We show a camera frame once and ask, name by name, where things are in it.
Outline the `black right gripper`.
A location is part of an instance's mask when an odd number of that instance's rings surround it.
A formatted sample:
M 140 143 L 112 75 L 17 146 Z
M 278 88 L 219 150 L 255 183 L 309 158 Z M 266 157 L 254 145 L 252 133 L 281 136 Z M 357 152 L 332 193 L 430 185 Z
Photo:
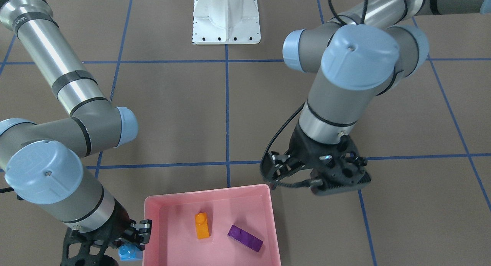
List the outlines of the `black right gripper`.
M 109 219 L 98 229 L 81 233 L 80 229 L 67 228 L 63 240 L 61 266 L 117 266 L 116 259 L 105 254 L 108 248 L 119 248 L 124 243 L 145 250 L 152 235 L 153 221 L 139 223 L 130 219 L 123 206 L 115 201 Z

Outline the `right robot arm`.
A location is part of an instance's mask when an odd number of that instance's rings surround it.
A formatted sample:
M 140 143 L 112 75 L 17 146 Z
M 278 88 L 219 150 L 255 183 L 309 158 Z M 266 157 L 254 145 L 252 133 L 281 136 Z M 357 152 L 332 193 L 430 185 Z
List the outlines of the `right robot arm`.
M 53 19 L 46 0 L 1 0 L 1 24 L 32 57 L 68 118 L 1 121 L 1 168 L 18 198 L 67 226 L 62 266 L 117 266 L 143 258 L 152 220 L 136 222 L 81 158 L 134 140 L 135 114 L 113 107 Z

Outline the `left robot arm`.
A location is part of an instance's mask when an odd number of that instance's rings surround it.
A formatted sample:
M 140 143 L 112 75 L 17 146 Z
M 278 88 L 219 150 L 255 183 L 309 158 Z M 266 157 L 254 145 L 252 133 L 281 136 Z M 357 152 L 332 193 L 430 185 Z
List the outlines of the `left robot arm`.
M 400 26 L 413 16 L 490 13 L 490 0 L 364 0 L 337 13 L 316 29 L 291 32 L 282 52 L 291 69 L 315 73 L 306 102 L 284 154 L 265 149 L 264 181 L 316 195 L 363 189 L 370 184 L 363 158 L 350 137 L 358 119 L 377 95 L 412 75 L 428 56 L 428 39 L 415 26 Z

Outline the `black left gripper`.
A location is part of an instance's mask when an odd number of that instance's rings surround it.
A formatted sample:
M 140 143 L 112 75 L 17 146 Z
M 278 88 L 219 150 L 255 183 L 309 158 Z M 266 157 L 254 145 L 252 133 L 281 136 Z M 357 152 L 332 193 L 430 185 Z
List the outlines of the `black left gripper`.
M 359 155 L 348 135 L 328 145 L 309 138 L 296 125 L 284 154 L 267 149 L 260 162 L 263 180 L 272 188 L 308 188 L 315 195 L 331 195 L 361 190 L 372 177 L 367 160 Z

